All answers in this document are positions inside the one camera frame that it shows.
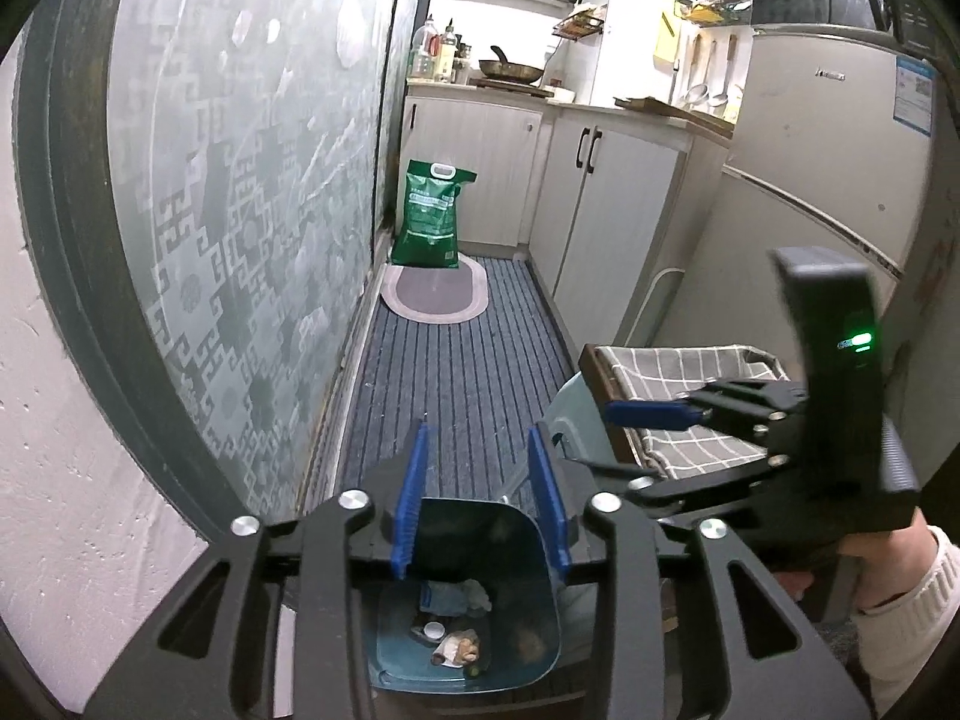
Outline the person's right hand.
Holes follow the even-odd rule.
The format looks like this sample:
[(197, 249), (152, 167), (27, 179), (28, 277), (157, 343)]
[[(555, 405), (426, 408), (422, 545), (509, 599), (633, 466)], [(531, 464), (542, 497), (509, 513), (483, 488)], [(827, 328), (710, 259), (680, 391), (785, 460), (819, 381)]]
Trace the person's right hand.
[(853, 595), (857, 611), (873, 610), (910, 593), (926, 577), (937, 551), (939, 541), (919, 509), (907, 528), (848, 535), (836, 546), (840, 556), (859, 564)]

